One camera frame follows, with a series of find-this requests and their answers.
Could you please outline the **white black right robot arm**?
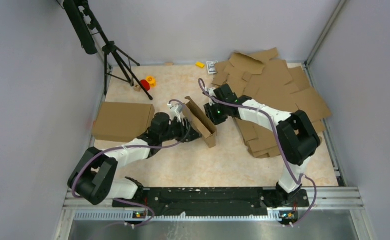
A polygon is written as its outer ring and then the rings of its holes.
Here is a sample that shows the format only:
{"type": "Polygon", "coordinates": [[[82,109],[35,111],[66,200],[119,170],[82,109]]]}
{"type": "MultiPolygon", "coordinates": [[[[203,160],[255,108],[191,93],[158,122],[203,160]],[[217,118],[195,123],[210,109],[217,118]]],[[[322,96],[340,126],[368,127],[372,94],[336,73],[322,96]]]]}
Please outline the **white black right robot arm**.
{"type": "Polygon", "coordinates": [[[307,164],[321,144],[307,113],[302,110],[281,111],[246,95],[238,97],[228,84],[207,88],[202,79],[198,80],[198,84],[209,98],[204,110],[214,125],[232,117],[273,133],[285,164],[277,183],[276,200],[282,206],[290,206],[297,198],[295,191],[302,184],[307,164]]]}

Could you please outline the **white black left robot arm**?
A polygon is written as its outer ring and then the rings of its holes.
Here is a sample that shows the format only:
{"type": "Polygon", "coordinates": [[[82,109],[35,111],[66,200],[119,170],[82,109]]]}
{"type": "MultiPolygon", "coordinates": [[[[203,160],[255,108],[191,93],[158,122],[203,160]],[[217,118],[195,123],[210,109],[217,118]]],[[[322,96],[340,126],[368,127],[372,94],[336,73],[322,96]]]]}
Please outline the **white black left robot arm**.
{"type": "Polygon", "coordinates": [[[160,150],[165,142],[187,143],[195,131],[190,118],[171,118],[167,113],[155,114],[151,125],[134,140],[113,148],[88,148],[67,182],[74,198],[98,205],[106,199],[125,200],[137,207],[143,202],[142,184],[131,177],[116,180],[118,169],[131,163],[147,160],[160,150]]]}

